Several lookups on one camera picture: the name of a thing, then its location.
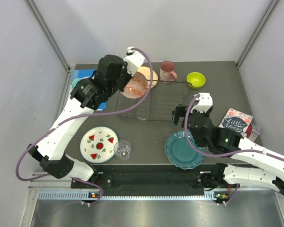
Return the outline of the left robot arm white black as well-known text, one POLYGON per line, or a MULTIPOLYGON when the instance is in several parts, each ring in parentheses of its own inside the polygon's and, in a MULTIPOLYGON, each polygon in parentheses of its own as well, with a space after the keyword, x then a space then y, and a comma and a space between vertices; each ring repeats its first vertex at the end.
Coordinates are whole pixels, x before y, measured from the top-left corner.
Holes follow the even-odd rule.
POLYGON ((89 188, 97 184, 96 169, 66 155, 65 150, 88 117, 116 114, 99 112, 97 109, 116 91, 123 91, 143 62, 144 59, 136 58, 132 54, 124 58, 106 55, 99 60, 98 67, 90 77, 76 83, 66 106, 51 129, 26 149, 26 153, 39 162, 47 175, 56 179, 66 176, 77 178, 89 188))

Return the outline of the lime green bowl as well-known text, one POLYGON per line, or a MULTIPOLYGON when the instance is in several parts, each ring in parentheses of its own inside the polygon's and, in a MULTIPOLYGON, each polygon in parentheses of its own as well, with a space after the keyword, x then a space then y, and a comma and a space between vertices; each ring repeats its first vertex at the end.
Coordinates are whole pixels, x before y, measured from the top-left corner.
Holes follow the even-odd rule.
POLYGON ((191 72, 187 75, 186 81, 189 87, 199 89, 206 83, 206 78, 200 72, 191 72))

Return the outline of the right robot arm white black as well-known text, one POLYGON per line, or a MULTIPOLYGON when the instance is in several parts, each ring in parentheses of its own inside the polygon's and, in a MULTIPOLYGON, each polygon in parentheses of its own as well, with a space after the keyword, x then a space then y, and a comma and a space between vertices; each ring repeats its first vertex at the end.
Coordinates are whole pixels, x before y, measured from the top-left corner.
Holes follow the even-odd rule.
POLYGON ((212 105, 177 105, 172 124, 183 118, 185 135, 192 136, 195 147, 208 148, 216 157, 228 157, 251 164, 252 168, 216 164, 211 173, 217 187, 247 184, 266 187, 284 196, 284 156, 262 147, 240 133, 214 126, 210 119, 212 105))

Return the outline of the orange blue patterned bowl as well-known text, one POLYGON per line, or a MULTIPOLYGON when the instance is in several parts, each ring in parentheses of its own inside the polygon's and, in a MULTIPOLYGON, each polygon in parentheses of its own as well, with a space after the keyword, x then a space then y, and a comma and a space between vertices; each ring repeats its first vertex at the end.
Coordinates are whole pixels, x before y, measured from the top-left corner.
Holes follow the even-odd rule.
POLYGON ((147 90, 148 81, 146 77, 137 72, 125 86, 124 91, 121 94, 129 99, 137 99, 143 97, 147 90))

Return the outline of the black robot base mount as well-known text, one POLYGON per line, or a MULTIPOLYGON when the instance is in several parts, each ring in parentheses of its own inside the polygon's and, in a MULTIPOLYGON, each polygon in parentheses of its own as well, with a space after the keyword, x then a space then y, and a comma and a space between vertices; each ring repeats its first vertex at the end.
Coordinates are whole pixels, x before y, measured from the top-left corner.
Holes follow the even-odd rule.
POLYGON ((213 175, 214 166, 201 164, 183 170, 166 165, 97 165, 91 182, 104 190, 105 196, 166 196, 203 195, 205 190, 235 188, 219 175, 213 175))

